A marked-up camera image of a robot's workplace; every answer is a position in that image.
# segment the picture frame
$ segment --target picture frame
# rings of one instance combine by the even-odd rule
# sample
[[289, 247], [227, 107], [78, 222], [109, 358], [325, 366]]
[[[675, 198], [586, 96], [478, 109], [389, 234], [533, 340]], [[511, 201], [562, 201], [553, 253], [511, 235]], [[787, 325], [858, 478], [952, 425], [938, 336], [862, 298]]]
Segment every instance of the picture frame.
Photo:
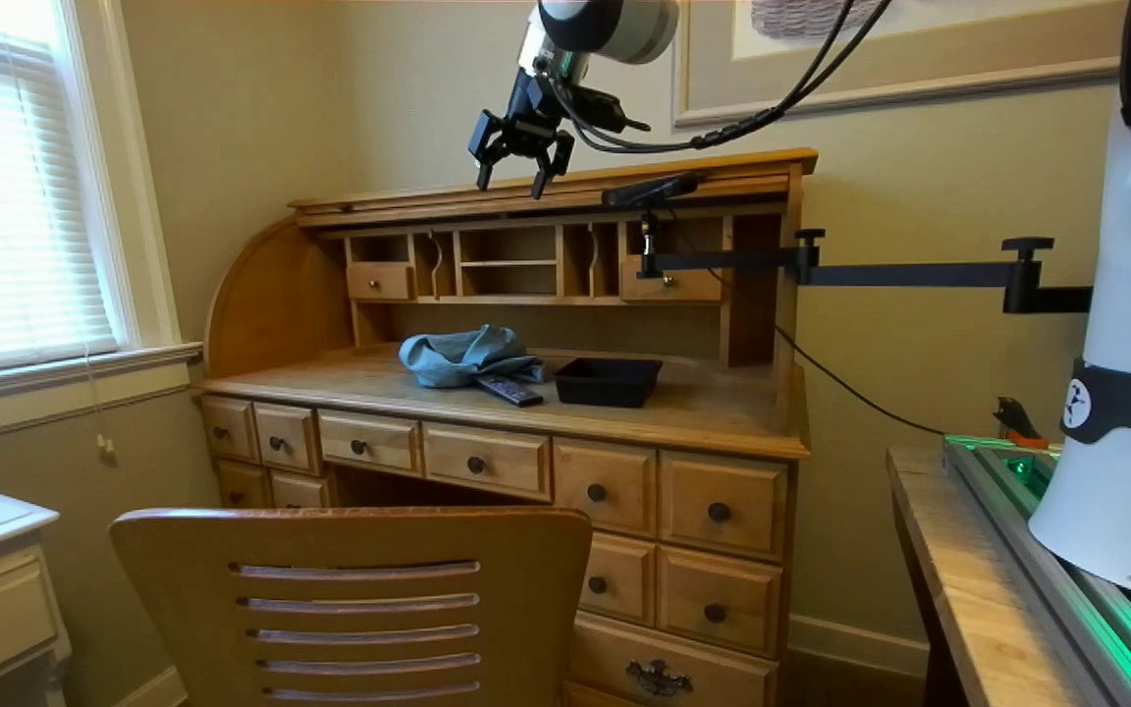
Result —
[[[734, 61], [734, 12], [745, 3], [751, 0], [681, 0], [672, 107], [681, 131], [718, 127], [774, 107], [810, 69], [815, 48]], [[798, 109], [1112, 79], [1121, 62], [1121, 29], [1122, 0], [1086, 0], [1028, 18], [868, 35], [862, 53]]]

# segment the wooden floor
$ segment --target wooden floor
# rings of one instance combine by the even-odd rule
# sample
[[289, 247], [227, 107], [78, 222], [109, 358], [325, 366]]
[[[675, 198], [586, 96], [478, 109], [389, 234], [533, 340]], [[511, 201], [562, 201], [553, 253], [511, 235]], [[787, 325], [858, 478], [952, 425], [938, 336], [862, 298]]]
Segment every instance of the wooden floor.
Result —
[[787, 654], [787, 707], [918, 707], [923, 681]]

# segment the baseboard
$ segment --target baseboard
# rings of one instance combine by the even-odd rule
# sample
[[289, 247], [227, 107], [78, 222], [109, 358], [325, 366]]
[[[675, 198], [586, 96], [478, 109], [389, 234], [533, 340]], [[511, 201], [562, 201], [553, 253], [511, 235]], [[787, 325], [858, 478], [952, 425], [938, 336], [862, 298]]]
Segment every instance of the baseboard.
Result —
[[853, 626], [832, 626], [821, 617], [790, 617], [790, 650], [824, 659], [868, 664], [879, 672], [918, 677], [929, 672], [929, 645], [883, 637]]
[[158, 672], [147, 681], [137, 693], [129, 693], [118, 707], [181, 707], [184, 705], [184, 683], [177, 668]]

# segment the white robot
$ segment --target white robot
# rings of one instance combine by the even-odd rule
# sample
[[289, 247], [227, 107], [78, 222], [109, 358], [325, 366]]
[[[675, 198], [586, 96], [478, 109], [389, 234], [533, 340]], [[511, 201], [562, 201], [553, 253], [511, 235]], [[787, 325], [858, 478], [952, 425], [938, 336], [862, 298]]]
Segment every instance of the white robot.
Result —
[[[616, 135], [642, 121], [624, 120], [616, 99], [576, 87], [576, 79], [586, 73], [586, 57], [592, 53], [622, 62], [656, 61], [672, 44], [675, 3], [540, 0], [511, 107], [505, 120], [482, 113], [472, 139], [478, 185], [489, 185], [499, 156], [518, 155], [540, 163], [533, 194], [541, 194], [550, 179], [566, 173], [570, 165], [573, 139], [559, 131], [559, 121], [573, 121], [592, 151], [613, 155], [709, 151], [764, 131], [846, 62], [846, 57], [875, 29], [889, 0], [868, 0], [862, 7], [864, 19], [849, 18], [853, 0], [842, 0], [838, 31], [858, 29], [853, 40], [838, 61], [810, 69], [810, 76], [772, 109], [703, 139], [637, 146], [622, 141]], [[1028, 518], [1028, 531], [1063, 563], [1131, 590], [1131, 3], [1121, 53], [1121, 99], [1122, 113], [1115, 120], [1108, 141], [1100, 272], [1087, 342], [1063, 410], [1067, 442], [1058, 474]]]

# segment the window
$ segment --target window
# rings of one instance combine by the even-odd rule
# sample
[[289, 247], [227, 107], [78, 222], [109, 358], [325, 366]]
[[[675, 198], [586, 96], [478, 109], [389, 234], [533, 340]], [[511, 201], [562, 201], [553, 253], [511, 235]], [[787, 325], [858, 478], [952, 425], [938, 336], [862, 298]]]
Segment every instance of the window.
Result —
[[160, 350], [193, 353], [118, 3], [0, 0], [0, 396], [124, 379]]

